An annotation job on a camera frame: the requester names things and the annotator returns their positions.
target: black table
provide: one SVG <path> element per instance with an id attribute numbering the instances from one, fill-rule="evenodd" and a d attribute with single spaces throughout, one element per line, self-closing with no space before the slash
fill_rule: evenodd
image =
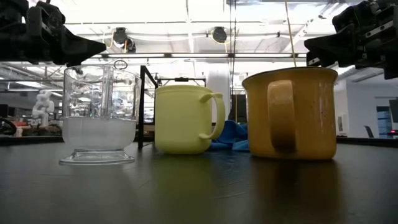
<path id="1" fill-rule="evenodd" d="M 398 223 L 398 149 L 338 145 L 332 161 L 246 152 L 66 166 L 63 143 L 0 147 L 0 223 Z"/>

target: blue cloth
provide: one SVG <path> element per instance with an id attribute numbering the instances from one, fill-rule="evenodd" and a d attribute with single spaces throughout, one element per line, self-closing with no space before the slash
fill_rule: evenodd
<path id="1" fill-rule="evenodd" d="M 235 121 L 225 121 L 221 135 L 212 140 L 209 150 L 232 149 L 234 151 L 249 151 L 248 126 Z"/>

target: water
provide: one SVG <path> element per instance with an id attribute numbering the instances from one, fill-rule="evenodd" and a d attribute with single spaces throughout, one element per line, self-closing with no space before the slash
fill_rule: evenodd
<path id="1" fill-rule="evenodd" d="M 136 134 L 136 121 L 65 118 L 62 137 L 74 149 L 123 149 Z"/>

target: mug handle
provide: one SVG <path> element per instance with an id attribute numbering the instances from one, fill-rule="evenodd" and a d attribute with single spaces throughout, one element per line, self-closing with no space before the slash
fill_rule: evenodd
<path id="1" fill-rule="evenodd" d="M 224 129 L 225 123 L 225 105 L 223 101 L 223 94 L 221 93 L 206 93 L 200 97 L 200 103 L 205 103 L 211 98 L 214 98 L 216 101 L 217 107 L 217 120 L 216 120 L 216 127 L 214 128 L 213 132 L 210 135 L 207 134 L 199 134 L 199 138 L 201 139 L 216 139 L 220 136 L 221 132 Z"/>
<path id="2" fill-rule="evenodd" d="M 293 84 L 279 80 L 268 84 L 268 122 L 271 143 L 280 152 L 296 150 Z"/>

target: clear plastic pitcher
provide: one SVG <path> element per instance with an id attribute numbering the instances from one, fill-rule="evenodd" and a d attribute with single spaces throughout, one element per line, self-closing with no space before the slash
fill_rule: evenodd
<path id="1" fill-rule="evenodd" d="M 134 140 L 141 79 L 110 66 L 77 66 L 65 70 L 63 131 L 74 148 L 61 159 L 69 164 L 132 162 L 124 148 Z"/>

